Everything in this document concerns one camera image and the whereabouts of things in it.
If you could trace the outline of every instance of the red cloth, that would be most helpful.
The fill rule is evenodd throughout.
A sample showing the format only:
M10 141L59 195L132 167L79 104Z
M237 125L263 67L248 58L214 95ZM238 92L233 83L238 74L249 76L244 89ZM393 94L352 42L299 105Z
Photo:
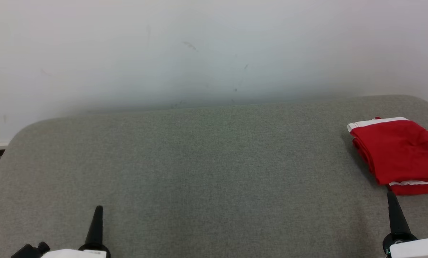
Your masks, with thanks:
M413 121L371 124L351 131L354 146L380 185L428 182L428 131ZM427 185L391 186L396 195L428 193Z

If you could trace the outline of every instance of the red fabric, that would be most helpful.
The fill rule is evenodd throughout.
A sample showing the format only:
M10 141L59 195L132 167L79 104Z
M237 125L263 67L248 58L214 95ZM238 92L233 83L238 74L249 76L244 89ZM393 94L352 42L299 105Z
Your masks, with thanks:
M354 128L354 146L380 185L428 182L428 131L413 121L399 120ZM428 193L428 185L391 186L396 195Z

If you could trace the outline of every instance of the folded red cloth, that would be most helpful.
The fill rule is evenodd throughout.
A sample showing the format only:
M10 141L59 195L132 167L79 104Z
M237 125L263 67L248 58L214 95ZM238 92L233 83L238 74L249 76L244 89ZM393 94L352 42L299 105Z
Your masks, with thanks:
M396 195L428 193L428 131L399 120L353 128L353 144L380 185Z

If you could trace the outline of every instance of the wall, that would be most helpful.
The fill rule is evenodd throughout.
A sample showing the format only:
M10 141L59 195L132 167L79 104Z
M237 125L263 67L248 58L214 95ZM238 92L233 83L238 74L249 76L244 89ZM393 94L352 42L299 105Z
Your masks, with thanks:
M428 100L428 0L0 0L0 142L79 113Z

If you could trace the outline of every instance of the gray tablecloth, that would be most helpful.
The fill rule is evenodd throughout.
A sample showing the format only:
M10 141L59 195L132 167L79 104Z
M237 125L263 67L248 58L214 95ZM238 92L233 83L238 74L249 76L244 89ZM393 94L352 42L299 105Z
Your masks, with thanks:
M33 124L0 163L0 257L80 247L96 205L114 258L383 257L386 188L346 129L375 116L428 129L404 95ZM428 195L399 202L427 238Z

